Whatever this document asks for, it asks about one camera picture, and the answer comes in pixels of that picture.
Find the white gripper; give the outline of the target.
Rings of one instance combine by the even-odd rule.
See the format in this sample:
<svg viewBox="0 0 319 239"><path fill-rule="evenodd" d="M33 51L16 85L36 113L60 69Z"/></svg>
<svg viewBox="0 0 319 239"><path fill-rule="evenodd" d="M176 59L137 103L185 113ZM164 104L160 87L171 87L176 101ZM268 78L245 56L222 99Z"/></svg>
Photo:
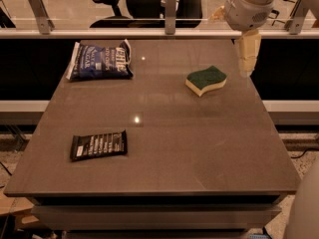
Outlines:
<svg viewBox="0 0 319 239"><path fill-rule="evenodd" d="M230 28L242 31L235 41L242 77L247 78L254 71L261 44L261 35L256 28L265 23L272 8L273 0L226 0L224 7L219 6L209 17L210 21L223 21L225 14Z"/></svg>

